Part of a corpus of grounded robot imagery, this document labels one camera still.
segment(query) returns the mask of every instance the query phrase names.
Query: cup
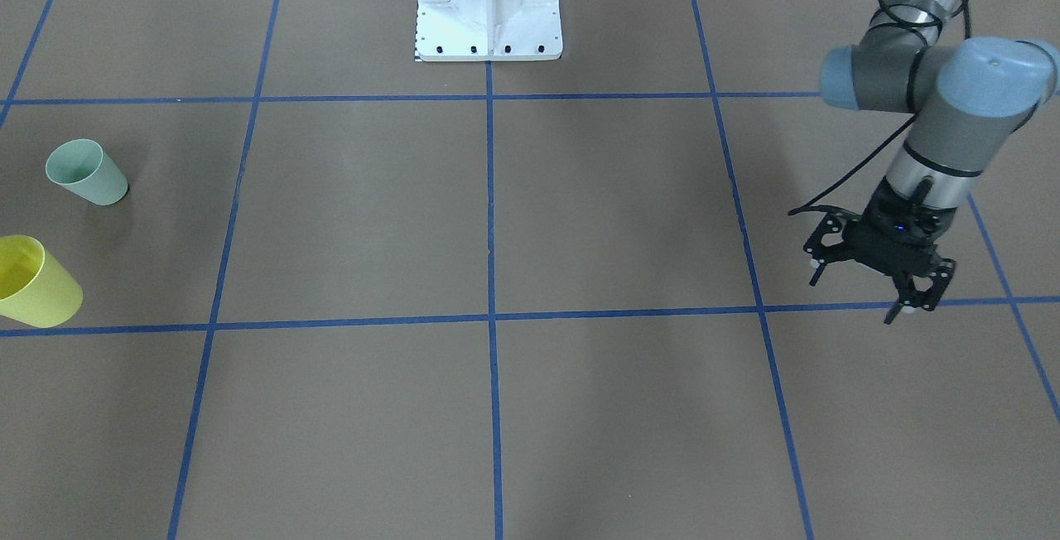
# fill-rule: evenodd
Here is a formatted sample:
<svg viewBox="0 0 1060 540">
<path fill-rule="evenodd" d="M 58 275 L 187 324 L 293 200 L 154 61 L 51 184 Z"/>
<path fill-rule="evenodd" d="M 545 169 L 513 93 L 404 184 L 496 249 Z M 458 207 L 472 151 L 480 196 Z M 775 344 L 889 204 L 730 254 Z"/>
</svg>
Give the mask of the cup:
<svg viewBox="0 0 1060 540">
<path fill-rule="evenodd" d="M 0 315 L 55 327 L 76 314 L 83 299 L 81 285 L 37 239 L 0 238 Z"/>
<path fill-rule="evenodd" d="M 45 173 L 53 182 L 89 203 L 113 205 L 128 192 L 129 182 L 94 140 L 80 138 L 49 155 Z"/>
</svg>

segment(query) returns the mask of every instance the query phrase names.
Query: cup rim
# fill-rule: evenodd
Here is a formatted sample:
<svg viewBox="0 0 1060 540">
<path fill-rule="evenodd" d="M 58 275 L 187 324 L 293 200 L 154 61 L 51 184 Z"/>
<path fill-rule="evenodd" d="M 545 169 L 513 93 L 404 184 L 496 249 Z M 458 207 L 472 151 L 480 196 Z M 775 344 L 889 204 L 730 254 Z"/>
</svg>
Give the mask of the cup rim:
<svg viewBox="0 0 1060 540">
<path fill-rule="evenodd" d="M 12 239 L 12 238 L 21 238 L 23 240 L 29 240 L 30 242 L 33 242 L 34 247 L 37 249 L 37 252 L 40 255 L 40 266 L 37 267 L 37 273 L 34 273 L 33 277 L 31 277 L 30 280 L 26 281 L 24 285 L 22 285 L 21 288 L 19 288 L 13 294 L 8 294 L 6 296 L 0 297 L 0 302 L 3 302 L 5 300 L 10 300 L 10 299 L 18 296 L 22 292 L 26 291 L 30 288 L 30 285 L 33 285 L 33 282 L 36 281 L 38 277 L 40 277 L 41 273 L 43 273 L 43 271 L 45 271 L 45 261 L 48 260 L 48 254 L 45 251 L 45 245 L 42 245 L 42 243 L 40 242 L 40 240 L 37 240 L 36 238 L 34 238 L 32 236 L 14 234 L 14 236 L 0 236 L 0 241 Z"/>
<path fill-rule="evenodd" d="M 75 144 L 75 143 L 86 143 L 86 142 L 87 143 L 91 143 L 89 146 L 93 151 L 95 151 L 95 153 L 96 153 L 96 155 L 99 157 L 99 160 L 95 162 L 95 167 L 92 168 L 92 171 L 87 176 L 85 176 L 83 178 L 80 178 L 80 179 L 72 180 L 72 181 L 60 181 L 58 178 L 54 177 L 52 175 L 52 168 L 54 166 L 53 159 L 56 158 L 56 155 L 58 153 L 60 153 L 61 151 L 64 151 L 64 149 L 66 149 L 68 145 L 72 145 L 72 144 Z M 63 144 L 58 145 L 57 147 L 55 147 L 55 151 L 52 151 L 52 153 L 48 156 L 48 160 L 45 161 L 45 175 L 47 175 L 48 178 L 53 184 L 57 184 L 59 186 L 72 186 L 72 185 L 75 185 L 75 184 L 80 184 L 80 182 L 83 182 L 86 179 L 92 177 L 95 174 L 95 172 L 100 171 L 100 167 L 103 166 L 103 156 L 104 156 L 103 146 L 101 146 L 99 142 L 95 142 L 94 140 L 92 140 L 90 138 L 75 138 L 73 140 L 68 140 L 68 141 L 64 142 Z"/>
</svg>

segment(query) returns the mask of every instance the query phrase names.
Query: light green cup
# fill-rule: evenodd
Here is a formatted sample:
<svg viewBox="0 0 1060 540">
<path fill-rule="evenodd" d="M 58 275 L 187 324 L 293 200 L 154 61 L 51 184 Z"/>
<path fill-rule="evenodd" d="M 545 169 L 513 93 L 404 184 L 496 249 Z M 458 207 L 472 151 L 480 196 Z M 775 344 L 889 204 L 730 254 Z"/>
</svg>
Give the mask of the light green cup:
<svg viewBox="0 0 1060 540">
<path fill-rule="evenodd" d="M 84 294 L 35 238 L 0 238 L 0 315 L 32 327 L 55 327 L 77 313 Z"/>
<path fill-rule="evenodd" d="M 94 140 L 71 140 L 53 151 L 45 164 L 53 182 L 89 203 L 113 205 L 128 192 L 129 182 Z"/>
</svg>

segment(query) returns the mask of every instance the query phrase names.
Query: blue joint cap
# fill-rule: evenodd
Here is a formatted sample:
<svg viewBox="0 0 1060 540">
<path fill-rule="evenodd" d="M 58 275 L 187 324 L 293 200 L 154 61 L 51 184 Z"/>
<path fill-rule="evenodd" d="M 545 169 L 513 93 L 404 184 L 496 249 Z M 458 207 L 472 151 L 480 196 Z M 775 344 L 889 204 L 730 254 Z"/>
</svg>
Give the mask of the blue joint cap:
<svg viewBox="0 0 1060 540">
<path fill-rule="evenodd" d="M 854 93 L 852 46 L 828 52 L 820 67 L 820 95 L 832 107 L 861 109 Z"/>
<path fill-rule="evenodd" d="M 1053 62 L 1053 85 L 1046 87 L 1045 93 L 1042 95 L 1041 105 L 1044 106 L 1057 92 L 1060 92 L 1060 50 L 1041 39 L 1020 39 L 1018 42 L 1042 50 Z"/>
<path fill-rule="evenodd" d="M 953 107 L 980 118 L 1008 118 L 1040 103 L 1056 80 L 1043 48 L 999 37 L 965 41 L 938 73 L 935 87 Z"/>
</svg>

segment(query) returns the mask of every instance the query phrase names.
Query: yellow cup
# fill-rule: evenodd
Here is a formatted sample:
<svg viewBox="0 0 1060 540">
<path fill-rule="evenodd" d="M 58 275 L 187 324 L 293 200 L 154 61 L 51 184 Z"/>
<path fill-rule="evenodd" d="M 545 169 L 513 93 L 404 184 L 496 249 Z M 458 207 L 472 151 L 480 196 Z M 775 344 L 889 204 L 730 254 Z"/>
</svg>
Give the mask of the yellow cup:
<svg viewBox="0 0 1060 540">
<path fill-rule="evenodd" d="M 84 294 L 37 239 L 0 238 L 0 315 L 34 327 L 55 327 L 76 314 Z"/>
</svg>

